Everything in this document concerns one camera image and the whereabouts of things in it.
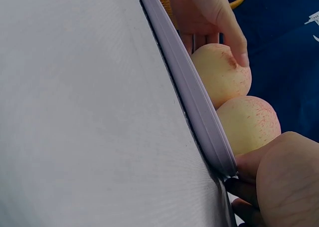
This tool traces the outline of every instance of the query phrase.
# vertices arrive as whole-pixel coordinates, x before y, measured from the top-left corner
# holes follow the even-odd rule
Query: container lid
[[[207,91],[160,0],[142,0],[209,164],[227,177],[236,175],[234,154]]]

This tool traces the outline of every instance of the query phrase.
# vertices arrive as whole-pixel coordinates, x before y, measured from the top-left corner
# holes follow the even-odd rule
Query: hand
[[[193,35],[196,50],[207,43],[219,43],[221,32],[238,64],[249,66],[247,41],[228,0],[170,0],[170,5],[189,54]]]
[[[241,226],[319,226],[319,143],[288,132],[236,161],[225,186]]]

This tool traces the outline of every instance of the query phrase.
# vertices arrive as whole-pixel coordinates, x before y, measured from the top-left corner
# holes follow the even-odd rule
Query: pink peach
[[[216,109],[231,98],[247,95],[252,82],[250,68],[240,66],[228,46],[204,45],[191,60]]]
[[[217,115],[234,155],[258,149],[281,134],[273,107],[255,96],[230,99],[217,110]]]

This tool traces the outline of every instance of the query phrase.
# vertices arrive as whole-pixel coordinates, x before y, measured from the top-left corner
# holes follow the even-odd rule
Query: wicker basket
[[[230,7],[232,9],[235,9],[236,7],[238,7],[244,0],[235,0],[233,2],[230,3]],[[171,8],[170,8],[170,4],[169,4],[169,0],[160,0],[161,4],[163,5],[163,7],[165,8],[170,20],[172,21],[172,23],[174,24],[175,28],[177,28],[177,24],[176,24],[176,20],[175,20],[175,17],[171,11]]]

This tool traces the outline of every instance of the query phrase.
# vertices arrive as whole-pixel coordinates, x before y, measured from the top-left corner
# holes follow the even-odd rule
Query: blue bedsheet
[[[274,107],[283,132],[319,142],[319,0],[245,0],[234,12],[248,40],[249,95]]]

